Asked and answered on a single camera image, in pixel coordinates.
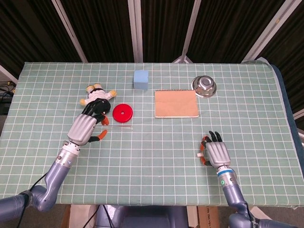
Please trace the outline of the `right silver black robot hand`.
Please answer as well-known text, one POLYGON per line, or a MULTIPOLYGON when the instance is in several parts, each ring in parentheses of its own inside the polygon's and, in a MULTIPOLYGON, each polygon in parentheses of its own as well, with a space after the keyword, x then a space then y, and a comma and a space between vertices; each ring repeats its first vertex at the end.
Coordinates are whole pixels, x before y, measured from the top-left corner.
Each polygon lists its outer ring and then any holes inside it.
POLYGON ((200 162, 205 166, 218 169, 229 166, 231 159, 228 149, 218 132, 209 131, 210 136, 204 136, 200 144, 200 162))

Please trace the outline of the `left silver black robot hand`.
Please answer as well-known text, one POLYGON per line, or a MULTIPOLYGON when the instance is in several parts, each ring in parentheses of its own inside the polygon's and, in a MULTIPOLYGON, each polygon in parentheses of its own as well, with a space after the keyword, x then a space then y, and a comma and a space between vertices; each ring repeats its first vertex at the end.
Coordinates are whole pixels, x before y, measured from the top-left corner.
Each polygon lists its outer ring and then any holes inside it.
POLYGON ((98 142, 102 140, 108 133, 108 130, 103 130, 99 135, 93 136, 92 133, 98 123, 101 125, 109 125, 109 120, 106 116, 111 109, 108 100, 97 98, 89 102, 79 114, 67 136, 72 143, 83 146, 87 143, 98 142))

